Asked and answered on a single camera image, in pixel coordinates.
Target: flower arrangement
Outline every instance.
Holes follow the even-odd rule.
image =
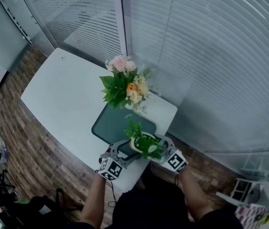
[[[113,76],[100,76],[105,89],[104,102],[113,107],[125,107],[133,105],[137,109],[140,103],[149,95],[148,79],[151,70],[149,68],[138,72],[135,63],[127,56],[115,56],[110,62],[105,63],[107,70]]]
[[[153,158],[160,160],[164,149],[160,146],[160,142],[153,135],[142,132],[141,123],[134,124],[132,119],[128,118],[129,130],[125,130],[125,134],[131,138],[130,147],[142,153],[143,158]]]

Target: green potted plant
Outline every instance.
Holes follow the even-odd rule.
[[[131,139],[131,149],[141,153],[143,158],[159,162],[164,153],[164,148],[159,144],[159,140],[152,134],[143,132],[141,123],[134,124],[131,118],[128,118],[128,122],[130,128],[125,130],[125,133]]]

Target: small pot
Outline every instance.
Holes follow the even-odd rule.
[[[147,133],[147,132],[142,132],[142,134],[143,135],[147,135],[147,136],[150,136],[150,137],[152,137],[153,139],[155,139],[155,137],[153,136],[153,135],[151,135],[151,134],[149,134],[149,133]],[[134,150],[134,151],[136,151],[136,152],[138,152],[138,153],[140,153],[140,154],[142,154],[143,153],[143,151],[141,151],[140,149],[138,149],[137,147],[135,147],[135,138],[131,138],[131,141],[130,141],[130,143],[129,143],[129,146],[130,146],[130,148],[132,149],[132,150]]]

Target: white table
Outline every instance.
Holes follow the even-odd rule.
[[[91,128],[105,107],[104,88],[99,76],[110,75],[106,69],[62,49],[55,49],[32,78],[21,96],[38,121],[68,150],[93,170],[108,144],[92,134]],[[145,102],[146,119],[164,135],[177,107],[152,94]],[[126,192],[135,185],[148,164],[134,161],[120,174],[115,185]]]

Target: dark green tray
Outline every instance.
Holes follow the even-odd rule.
[[[124,130],[129,129],[129,124],[127,121],[129,116],[132,118],[133,123],[141,123],[142,131],[155,134],[155,123],[143,118],[132,110],[126,108],[113,109],[108,104],[95,121],[91,131],[94,135],[108,144],[116,143],[121,140],[127,140],[129,137],[126,136]],[[122,147],[120,150],[127,155],[131,155],[133,151],[128,147],[129,144]]]

